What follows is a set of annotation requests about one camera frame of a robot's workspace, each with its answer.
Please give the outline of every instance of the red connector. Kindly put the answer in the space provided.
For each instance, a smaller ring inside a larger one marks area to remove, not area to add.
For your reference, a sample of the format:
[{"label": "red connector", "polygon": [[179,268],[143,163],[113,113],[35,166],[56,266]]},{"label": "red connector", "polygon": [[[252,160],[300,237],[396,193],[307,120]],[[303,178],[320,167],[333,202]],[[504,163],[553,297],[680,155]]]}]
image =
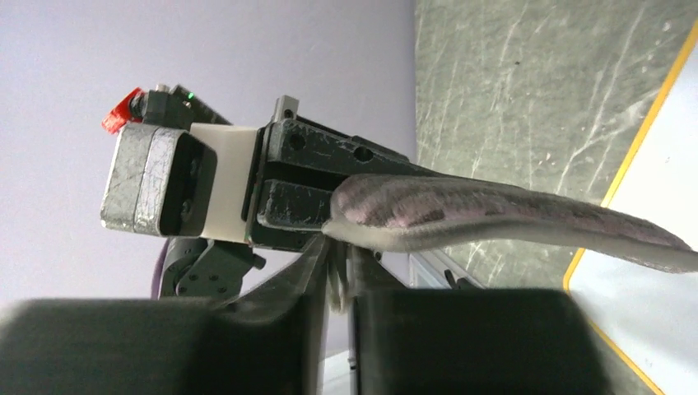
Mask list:
[{"label": "red connector", "polygon": [[136,118],[131,114],[131,109],[129,107],[131,99],[143,94],[143,89],[136,88],[131,93],[126,95],[126,97],[121,100],[120,103],[116,105],[102,121],[102,128],[104,128],[109,134],[116,134],[119,129],[126,124],[126,122],[139,122],[140,119]]}]

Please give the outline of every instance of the yellow line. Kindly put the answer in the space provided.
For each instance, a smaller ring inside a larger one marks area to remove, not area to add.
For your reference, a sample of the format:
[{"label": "yellow line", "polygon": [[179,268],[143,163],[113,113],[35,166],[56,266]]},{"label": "yellow line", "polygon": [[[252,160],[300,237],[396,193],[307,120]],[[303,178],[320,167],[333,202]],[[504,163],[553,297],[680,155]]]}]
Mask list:
[{"label": "yellow line", "polygon": [[[661,89],[659,89],[659,93],[657,94],[657,98],[654,100],[652,107],[649,108],[649,112],[647,113],[644,122],[640,126],[640,130],[637,132],[637,135],[635,135],[635,140],[633,140],[626,158],[623,160],[621,167],[618,169],[618,173],[616,173],[616,177],[613,179],[611,186],[608,188],[606,197],[601,202],[601,206],[608,207],[611,200],[613,200],[613,197],[616,195],[618,187],[621,186],[621,181],[626,176],[626,172],[628,171],[628,168],[630,168],[633,159],[635,159],[635,154],[640,149],[642,141],[644,141],[645,136],[647,136],[647,132],[652,126],[654,119],[657,118],[659,109],[662,108],[664,101],[669,95],[669,91],[672,89],[674,82],[676,82],[676,79],[681,73],[684,64],[686,64],[686,60],[688,59],[689,55],[691,55],[691,51],[695,48],[696,41],[698,41],[698,21],[694,22],[691,33],[688,35],[686,42],[679,51],[677,59],[674,61],[672,68],[669,70],[667,78],[664,80]],[[574,274],[575,269],[579,265],[583,255],[584,249],[578,249],[577,253],[572,258],[570,266],[567,268],[565,276],[562,279],[562,288],[565,290],[565,292],[567,292],[568,295],[570,295],[570,279],[572,278],[572,274]],[[616,345],[616,343],[614,343],[613,340],[611,340],[611,338],[609,338],[608,335],[601,330],[601,328],[596,325],[596,323],[592,322],[591,320],[589,320],[589,323],[591,324],[593,330],[598,333],[598,335],[611,347],[611,349],[613,349],[616,354],[621,357],[621,360],[623,360],[623,362],[625,362],[626,365],[628,365],[655,394],[664,395],[664,392],[659,389],[657,384],[655,384],[652,379],[650,379],[649,376],[645,374],[642,369],[640,369],[640,367],[636,365],[635,362],[633,362],[631,358],[625,352],[623,352],[623,350],[621,350],[621,348],[618,347],[618,345]]]}]

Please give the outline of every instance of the wall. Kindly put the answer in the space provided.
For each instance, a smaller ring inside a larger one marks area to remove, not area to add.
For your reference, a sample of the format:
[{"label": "wall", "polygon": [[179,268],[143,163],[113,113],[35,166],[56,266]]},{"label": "wall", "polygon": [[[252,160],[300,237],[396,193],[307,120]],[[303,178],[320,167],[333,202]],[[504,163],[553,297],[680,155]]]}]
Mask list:
[{"label": "wall", "polygon": [[[99,218],[115,144],[100,121],[135,86],[182,83],[252,126],[293,95],[307,118],[416,153],[412,2],[0,7],[0,304],[148,296],[162,240],[104,230]],[[263,255],[268,268],[245,288],[292,258]],[[407,276],[406,257],[386,259]],[[330,327],[328,354],[346,349],[346,320]]]}]

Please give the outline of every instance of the concrete floor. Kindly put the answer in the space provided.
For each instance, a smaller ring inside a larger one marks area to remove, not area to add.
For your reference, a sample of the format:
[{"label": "concrete floor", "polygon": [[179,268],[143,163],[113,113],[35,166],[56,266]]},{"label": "concrete floor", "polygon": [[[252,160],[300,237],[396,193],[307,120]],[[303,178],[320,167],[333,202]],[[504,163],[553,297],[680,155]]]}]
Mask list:
[{"label": "concrete floor", "polygon": [[[421,0],[419,163],[599,203],[698,17],[694,0]],[[560,288],[573,249],[446,251],[493,287]],[[616,393],[651,393],[599,340]]]}]

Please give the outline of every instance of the yellow tape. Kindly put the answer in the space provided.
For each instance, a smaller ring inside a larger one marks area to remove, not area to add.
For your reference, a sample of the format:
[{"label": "yellow tape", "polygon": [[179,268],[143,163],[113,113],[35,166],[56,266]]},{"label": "yellow tape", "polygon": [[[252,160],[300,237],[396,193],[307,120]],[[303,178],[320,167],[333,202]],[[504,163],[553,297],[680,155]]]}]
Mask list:
[{"label": "yellow tape", "polygon": [[[647,132],[649,132],[649,128],[652,126],[654,119],[657,118],[659,109],[662,108],[664,101],[667,99],[667,96],[669,95],[669,91],[672,89],[674,82],[676,82],[676,79],[681,73],[684,64],[686,64],[688,56],[691,55],[691,51],[695,48],[696,41],[698,41],[698,21],[696,21],[693,24],[693,29],[691,30],[691,33],[688,35],[686,42],[683,44],[681,50],[679,51],[677,59],[676,61],[674,61],[672,68],[669,70],[667,78],[664,80],[661,89],[659,89],[659,93],[657,94],[657,98],[654,100],[652,107],[649,108],[649,112],[647,113],[647,116],[644,118],[644,122],[640,126],[640,130],[637,132],[637,135],[635,135],[635,140],[633,140],[631,147],[626,155],[626,158],[623,160],[623,163],[621,163],[621,167],[618,169],[616,177],[613,179],[611,186],[608,188],[606,197],[601,202],[601,205],[603,207],[608,207],[608,205],[611,203],[611,200],[613,200],[613,197],[616,195],[616,191],[618,190],[618,187],[621,186],[621,182],[623,178],[626,176],[628,168],[630,168],[633,159],[635,159],[635,154],[640,149],[640,146],[642,145],[645,136],[647,136]],[[567,292],[568,295],[570,294],[570,278],[572,278],[572,274],[574,274],[575,269],[579,265],[579,262],[581,261],[583,255],[584,249],[577,250],[577,253],[572,258],[572,262],[570,263],[570,266],[567,268],[567,272],[565,273],[565,276],[562,279],[562,288],[565,290],[565,292]],[[623,352],[623,350],[621,350],[621,348],[618,347],[616,343],[613,342],[613,340],[611,340],[611,338],[608,337],[606,333],[604,333],[595,323],[591,322],[591,320],[589,320],[589,323],[591,324],[593,330],[596,333],[598,333],[598,335],[613,349],[613,351],[615,351],[616,354],[618,354],[618,356],[621,357],[621,360],[623,360],[623,362],[625,362],[626,365],[628,365],[638,375],[638,377],[640,377],[640,379],[645,384],[647,384],[647,386],[650,389],[652,389],[652,391],[654,391],[655,394],[664,395],[664,392],[661,389],[659,389],[657,384],[655,384],[652,381],[652,379],[650,379],[649,376],[645,372],[643,372],[642,369],[640,369],[640,367],[636,365],[635,362],[633,362],[631,358],[628,355],[626,355],[626,353]]]}]

